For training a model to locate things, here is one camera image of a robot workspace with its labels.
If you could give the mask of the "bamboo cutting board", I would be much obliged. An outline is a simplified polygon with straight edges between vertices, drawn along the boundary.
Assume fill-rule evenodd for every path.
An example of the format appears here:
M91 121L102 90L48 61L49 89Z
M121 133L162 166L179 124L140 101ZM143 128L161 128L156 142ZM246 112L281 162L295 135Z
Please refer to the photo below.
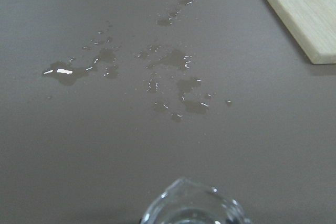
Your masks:
M335 0L267 0L312 64L335 63Z

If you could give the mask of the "small clear glass cup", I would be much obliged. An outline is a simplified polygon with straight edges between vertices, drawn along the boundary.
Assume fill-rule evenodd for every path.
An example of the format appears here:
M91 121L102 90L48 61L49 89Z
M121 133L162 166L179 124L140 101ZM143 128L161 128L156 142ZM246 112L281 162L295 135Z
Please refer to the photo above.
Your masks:
M241 205L216 187L181 177L144 212L140 223L253 223Z

